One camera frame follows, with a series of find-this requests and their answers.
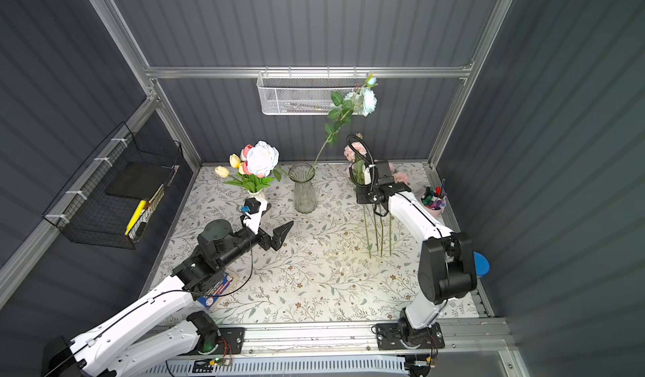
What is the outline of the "pink peony stem with bud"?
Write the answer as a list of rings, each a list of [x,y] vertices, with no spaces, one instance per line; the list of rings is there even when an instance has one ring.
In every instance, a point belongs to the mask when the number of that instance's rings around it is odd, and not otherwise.
[[[344,148],[344,156],[349,161],[346,174],[349,178],[354,177],[359,185],[364,185],[366,183],[364,178],[364,160],[356,156],[352,147],[361,155],[366,155],[366,148],[361,143],[353,142],[351,145],[346,145]]]

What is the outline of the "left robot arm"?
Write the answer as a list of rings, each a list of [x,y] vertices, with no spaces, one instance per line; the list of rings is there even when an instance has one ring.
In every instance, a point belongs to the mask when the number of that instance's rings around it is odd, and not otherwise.
[[[268,234],[260,227],[270,204],[248,198],[241,207],[239,231],[229,221],[211,221],[198,245],[158,286],[109,320],[75,338],[58,337],[43,351],[43,376],[136,376],[176,355],[215,352],[224,343],[213,318],[196,311],[164,333],[146,334],[176,311],[208,296],[223,279],[227,265],[255,246],[279,250],[294,223]]]

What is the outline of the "hot pink rose stem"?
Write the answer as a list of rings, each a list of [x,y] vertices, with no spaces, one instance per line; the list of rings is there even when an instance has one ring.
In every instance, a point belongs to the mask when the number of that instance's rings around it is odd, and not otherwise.
[[[372,205],[371,213],[372,213],[372,224],[373,224],[373,229],[375,234],[375,247],[376,247],[375,251],[376,251],[376,254],[378,254],[380,238],[379,238],[378,221],[376,216],[376,205]]]

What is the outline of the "pale pink rose stem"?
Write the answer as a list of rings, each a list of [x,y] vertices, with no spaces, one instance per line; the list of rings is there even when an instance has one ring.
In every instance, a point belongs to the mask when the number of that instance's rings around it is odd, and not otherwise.
[[[406,173],[396,172],[393,175],[393,178],[394,178],[394,181],[396,183],[403,183],[405,185],[410,185],[410,180],[409,180],[409,177],[408,177],[408,175]]]

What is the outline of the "large pink rose stem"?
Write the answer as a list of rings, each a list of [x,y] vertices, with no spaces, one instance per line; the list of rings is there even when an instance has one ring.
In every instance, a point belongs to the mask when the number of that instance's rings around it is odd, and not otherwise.
[[[393,216],[391,213],[388,215],[388,253],[392,255],[392,243],[393,243],[393,232],[392,232]]]

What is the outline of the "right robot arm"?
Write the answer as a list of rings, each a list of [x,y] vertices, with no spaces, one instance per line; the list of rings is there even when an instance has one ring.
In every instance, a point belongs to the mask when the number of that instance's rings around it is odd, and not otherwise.
[[[374,207],[376,216],[398,219],[420,243],[416,298],[401,310],[396,323],[373,327],[380,350],[444,347],[438,316],[451,299],[462,298],[477,288],[478,276],[472,241],[467,234],[443,226],[405,183],[394,180],[387,161],[367,163],[356,180],[357,202]]]

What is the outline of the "pink carnation stem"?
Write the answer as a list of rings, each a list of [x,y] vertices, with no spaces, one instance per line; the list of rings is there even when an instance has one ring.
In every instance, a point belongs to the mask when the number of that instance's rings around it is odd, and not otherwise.
[[[368,222],[369,219],[368,219],[368,214],[367,214],[368,211],[367,211],[367,207],[365,205],[362,206],[362,208],[363,208],[362,212],[363,212],[364,231],[366,233],[365,234],[365,236],[366,236],[365,237],[366,249],[367,249],[367,253],[369,255],[369,258],[371,259],[372,244],[371,244],[371,241],[370,241],[370,232],[369,232],[369,229],[368,229],[368,227],[369,227],[369,222]]]

